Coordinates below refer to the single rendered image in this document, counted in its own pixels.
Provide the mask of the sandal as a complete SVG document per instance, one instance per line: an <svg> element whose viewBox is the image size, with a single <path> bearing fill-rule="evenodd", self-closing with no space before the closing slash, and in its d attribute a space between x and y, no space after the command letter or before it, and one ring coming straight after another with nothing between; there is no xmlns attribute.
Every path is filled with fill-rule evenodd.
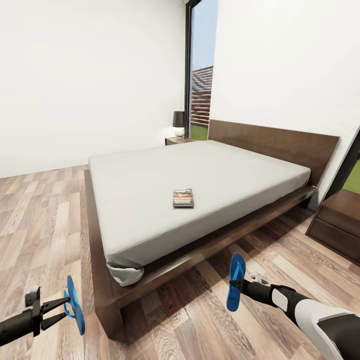
<svg viewBox="0 0 360 360"><path fill-rule="evenodd" d="M246 264L244 258L236 253L232 256L230 262L230 281L240 281L245 279ZM229 284L226 307L231 312L236 312L240 304L241 292L238 288Z"/></svg>
<svg viewBox="0 0 360 360"><path fill-rule="evenodd" d="M68 301L68 303L71 305L74 315L70 315L69 311L67 311L67 307L65 303L64 303L64 312L66 313L67 316L74 318L76 320L79 333L81 336L83 336L85 334L85 321L71 275L67 276L67 287L63 295L64 298L70 297L70 301Z"/></svg>

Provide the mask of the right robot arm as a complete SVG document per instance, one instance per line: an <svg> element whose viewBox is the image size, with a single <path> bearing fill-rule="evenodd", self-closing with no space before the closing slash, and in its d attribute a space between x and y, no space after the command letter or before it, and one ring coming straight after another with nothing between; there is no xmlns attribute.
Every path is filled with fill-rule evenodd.
<svg viewBox="0 0 360 360"><path fill-rule="evenodd" d="M359 314L322 304L289 286L270 284L257 271L250 277L250 282L241 279L229 284L254 301L282 309L326 360L360 360Z"/></svg>

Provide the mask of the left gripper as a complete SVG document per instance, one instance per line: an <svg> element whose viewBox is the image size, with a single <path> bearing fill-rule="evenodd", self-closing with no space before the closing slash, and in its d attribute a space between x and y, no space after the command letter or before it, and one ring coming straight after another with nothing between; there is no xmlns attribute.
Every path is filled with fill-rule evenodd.
<svg viewBox="0 0 360 360"><path fill-rule="evenodd" d="M45 331L67 317L65 312L46 319L43 319L43 315L70 300L71 297L63 297L47 301L41 305L41 299L39 299L33 302L33 309L5 320L2 330L2 345L11 343L30 333L33 333L34 337L39 336L40 330Z"/></svg>

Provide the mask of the hardback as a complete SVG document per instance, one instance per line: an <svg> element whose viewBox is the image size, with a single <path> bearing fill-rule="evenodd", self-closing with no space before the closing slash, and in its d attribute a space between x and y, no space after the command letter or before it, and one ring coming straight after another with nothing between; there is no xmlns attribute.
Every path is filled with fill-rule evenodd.
<svg viewBox="0 0 360 360"><path fill-rule="evenodd" d="M174 207L194 207L193 192L191 188L173 189Z"/></svg>

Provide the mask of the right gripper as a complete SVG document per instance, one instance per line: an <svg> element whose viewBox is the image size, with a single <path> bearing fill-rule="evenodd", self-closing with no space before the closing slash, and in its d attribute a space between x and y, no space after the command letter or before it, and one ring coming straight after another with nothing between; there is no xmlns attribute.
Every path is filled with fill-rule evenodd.
<svg viewBox="0 0 360 360"><path fill-rule="evenodd" d="M246 279L239 280L231 280L229 284L239 289L240 293L251 298L254 301L263 303L261 298L261 287L262 284L249 282Z"/></svg>

